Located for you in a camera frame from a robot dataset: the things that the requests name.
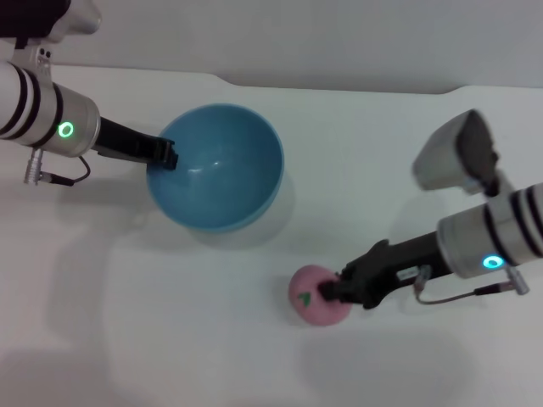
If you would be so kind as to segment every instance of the black stripe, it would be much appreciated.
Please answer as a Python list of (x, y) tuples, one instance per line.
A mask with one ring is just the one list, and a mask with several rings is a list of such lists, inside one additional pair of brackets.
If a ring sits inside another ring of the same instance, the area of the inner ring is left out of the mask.
[(15, 49), (25, 49), (28, 45), (28, 38), (17, 37), (15, 40)]
[(13, 116), (11, 116), (11, 119), (9, 122), (0, 129), (0, 136), (2, 134), (6, 134), (8, 131), (14, 128), (14, 126), (17, 124), (17, 122), (20, 119), (20, 116), (23, 115), (23, 111), (25, 110), (26, 106), (26, 98), (28, 97), (28, 86), (26, 85), (26, 78), (23, 71), (18, 67), (12, 64), (12, 66), (17, 71), (17, 75), (19, 76), (19, 82), (20, 82), (20, 94), (19, 94), (19, 101), (17, 102), (17, 107), (15, 108)]
[(511, 196), (509, 197), (509, 201), (511, 202), (512, 212), (515, 215), (515, 219), (517, 220), (518, 227), (520, 228), (524, 241), (535, 256), (543, 257), (543, 253), (537, 247), (534, 238), (532, 237), (528, 227), (526, 226), (526, 221), (523, 217), (523, 211), (520, 208), (520, 191), (516, 191), (511, 194)]
[(533, 185), (526, 190), (526, 199), (528, 200), (529, 211), (532, 213), (535, 226), (543, 239), (543, 222), (541, 221), (540, 211), (537, 209), (537, 203), (535, 202)]
[(494, 248), (496, 252), (509, 264), (509, 265), (518, 265), (516, 261), (514, 261), (509, 254), (507, 254), (505, 248), (503, 247), (503, 244), (501, 244), (500, 237), (498, 236), (498, 233), (495, 230), (494, 221), (492, 220), (492, 215), (490, 214), (490, 210), (488, 205), (484, 206), (484, 223), (486, 224), (486, 229), (489, 232), (490, 240), (492, 240), (492, 243), (494, 244)]
[(53, 89), (54, 94), (57, 96), (57, 113), (54, 115), (53, 124), (51, 125), (51, 128), (48, 130), (47, 133), (45, 133), (45, 136), (43, 136), (40, 140), (37, 142), (30, 144), (29, 147), (33, 148), (39, 148), (49, 140), (51, 140), (51, 137), (54, 136), (54, 134), (57, 132), (57, 129), (60, 125), (60, 120), (62, 119), (62, 114), (64, 113), (64, 100), (62, 98), (62, 93), (60, 92), (59, 87), (53, 83)]
[(28, 114), (25, 123), (23, 126), (18, 129), (12, 136), (6, 137), (4, 140), (15, 140), (22, 135), (24, 135), (28, 129), (31, 128), (31, 125), (34, 124), (34, 121), (37, 117), (37, 112), (40, 110), (40, 103), (42, 102), (42, 92), (40, 91), (40, 84), (37, 81), (36, 76), (31, 73), (29, 70), (25, 70), (28, 76), (31, 78), (32, 88), (34, 89), (34, 100), (32, 101), (31, 112)]

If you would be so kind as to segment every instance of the white table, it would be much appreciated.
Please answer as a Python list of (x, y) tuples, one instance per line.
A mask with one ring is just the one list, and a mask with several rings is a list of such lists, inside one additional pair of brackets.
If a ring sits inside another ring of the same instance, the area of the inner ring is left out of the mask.
[[(480, 203), (419, 192), (410, 175), (432, 131), (467, 109), (488, 119), (516, 186), (543, 181), (543, 90), (319, 92), (80, 67), (56, 67), (54, 78), (153, 134), (202, 104), (248, 106), (282, 138), (286, 176), (262, 219), (209, 236), (157, 210), (142, 165), (88, 153), (89, 180), (28, 187), (29, 151), (2, 142), (2, 407), (541, 406), (538, 263), (523, 267), (523, 298), (424, 308), (404, 288), (330, 328), (301, 324), (286, 290), (302, 265), (339, 270), (381, 238), (418, 236)], [(44, 168), (83, 171), (51, 154)], [(426, 295), (503, 278), (449, 276)]]

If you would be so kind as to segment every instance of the green led ring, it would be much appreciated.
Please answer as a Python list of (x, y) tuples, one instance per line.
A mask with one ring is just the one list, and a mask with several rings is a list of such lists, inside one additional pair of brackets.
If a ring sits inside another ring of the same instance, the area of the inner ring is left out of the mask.
[(69, 121), (65, 121), (59, 125), (59, 136), (66, 138), (72, 134), (74, 134), (74, 125), (72, 125)]

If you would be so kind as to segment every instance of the white surface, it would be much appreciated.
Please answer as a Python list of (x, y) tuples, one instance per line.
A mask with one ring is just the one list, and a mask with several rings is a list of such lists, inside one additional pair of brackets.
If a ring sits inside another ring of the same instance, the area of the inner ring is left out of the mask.
[[(282, 138), (286, 176), (261, 220), (207, 236), (156, 209), (141, 165), (89, 153), (92, 178), (77, 187), (28, 187), (29, 151), (3, 142), (2, 407), (540, 406), (540, 264), (523, 268), (532, 288), (524, 298), (424, 308), (405, 288), (326, 329), (301, 325), (286, 292), (302, 265), (339, 270), (381, 238), (432, 231), (480, 202), (419, 192), (410, 177), (431, 132), (466, 109), (483, 111), (518, 187), (541, 181), (543, 91), (313, 92), (91, 68), (54, 77), (105, 117), (154, 134), (205, 103), (248, 106)], [(44, 168), (83, 171), (50, 154)], [(503, 278), (450, 276), (427, 295)]]
[[(251, 86), (418, 93), (543, 86), (539, 0), (96, 4), (104, 17), (98, 33), (69, 38), (57, 61), (208, 72)], [(0, 42), (2, 54), (8, 46)]]

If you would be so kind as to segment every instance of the blue bowl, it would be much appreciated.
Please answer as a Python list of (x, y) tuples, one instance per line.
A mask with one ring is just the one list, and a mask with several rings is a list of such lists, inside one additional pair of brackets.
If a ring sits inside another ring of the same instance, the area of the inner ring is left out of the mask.
[(181, 225), (233, 231), (270, 207), (283, 178), (281, 141), (256, 112), (212, 104), (175, 119), (160, 134), (175, 142), (177, 168), (147, 168), (155, 202)]

